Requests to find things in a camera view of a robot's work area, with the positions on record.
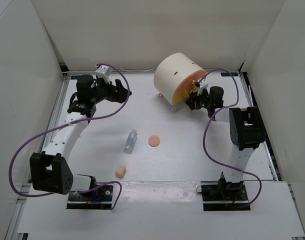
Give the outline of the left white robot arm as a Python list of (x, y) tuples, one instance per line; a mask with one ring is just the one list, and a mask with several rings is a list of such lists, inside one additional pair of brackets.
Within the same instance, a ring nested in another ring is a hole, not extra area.
[(69, 156), (83, 130), (95, 118), (96, 105), (105, 100), (123, 105), (131, 94), (120, 79), (112, 82), (105, 75), (78, 76), (63, 126), (41, 152), (33, 153), (29, 159), (33, 189), (61, 195), (77, 192), (87, 200), (94, 199), (98, 194), (95, 177), (72, 173)]

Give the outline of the pale bottom drawer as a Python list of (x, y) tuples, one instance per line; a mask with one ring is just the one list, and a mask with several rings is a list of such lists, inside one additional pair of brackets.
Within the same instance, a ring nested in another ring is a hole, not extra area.
[(174, 112), (175, 112), (175, 111), (179, 111), (179, 110), (185, 108), (186, 106), (187, 106), (186, 103), (185, 103), (184, 101), (182, 101), (182, 102), (179, 102), (179, 103), (173, 105), (173, 106), (172, 106), (172, 110), (173, 110)]

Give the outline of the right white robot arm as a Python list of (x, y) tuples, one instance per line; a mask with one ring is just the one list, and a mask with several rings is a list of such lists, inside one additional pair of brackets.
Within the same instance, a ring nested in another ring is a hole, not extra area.
[(267, 133), (260, 110), (257, 106), (239, 108), (224, 106), (224, 90), (213, 86), (191, 92), (186, 105), (191, 110), (205, 108), (208, 112), (209, 128), (212, 121), (229, 123), (229, 134), (232, 149), (228, 163), (223, 163), (224, 171), (218, 180), (217, 195), (230, 199), (243, 185), (243, 174), (251, 155), (266, 140)]

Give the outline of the yellow drawer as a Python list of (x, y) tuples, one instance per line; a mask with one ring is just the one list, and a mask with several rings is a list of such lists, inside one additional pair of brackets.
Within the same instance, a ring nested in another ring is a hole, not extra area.
[(172, 96), (172, 105), (177, 105), (178, 103), (187, 99), (190, 95), (190, 92), (193, 89), (191, 87), (188, 88), (177, 88)]

